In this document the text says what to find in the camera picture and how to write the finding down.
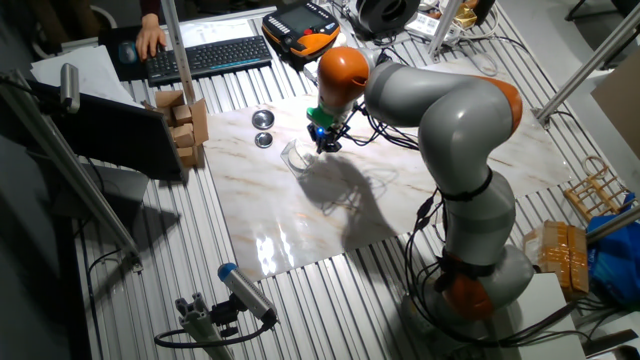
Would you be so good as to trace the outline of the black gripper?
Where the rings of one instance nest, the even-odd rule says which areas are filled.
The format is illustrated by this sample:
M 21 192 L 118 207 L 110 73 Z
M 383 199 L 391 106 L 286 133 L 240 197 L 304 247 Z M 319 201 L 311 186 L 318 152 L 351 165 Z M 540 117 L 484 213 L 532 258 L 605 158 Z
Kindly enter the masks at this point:
M 327 146 L 329 153 L 335 153 L 342 148 L 339 140 L 350 130 L 350 126 L 343 124 L 339 129 L 335 129 L 333 127 L 323 128 L 314 123 L 310 123 L 307 126 L 307 130 L 311 140 L 317 145 L 318 153 L 325 152 Z

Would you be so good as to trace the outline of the person hand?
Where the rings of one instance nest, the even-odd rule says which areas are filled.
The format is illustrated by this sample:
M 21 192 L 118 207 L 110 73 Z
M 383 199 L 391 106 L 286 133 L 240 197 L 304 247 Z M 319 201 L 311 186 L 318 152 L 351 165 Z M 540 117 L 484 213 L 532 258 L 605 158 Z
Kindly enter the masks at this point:
M 155 57 L 166 45 L 166 35 L 160 27 L 159 17 L 154 13 L 144 15 L 135 43 L 139 59 L 145 62 L 148 58 Z

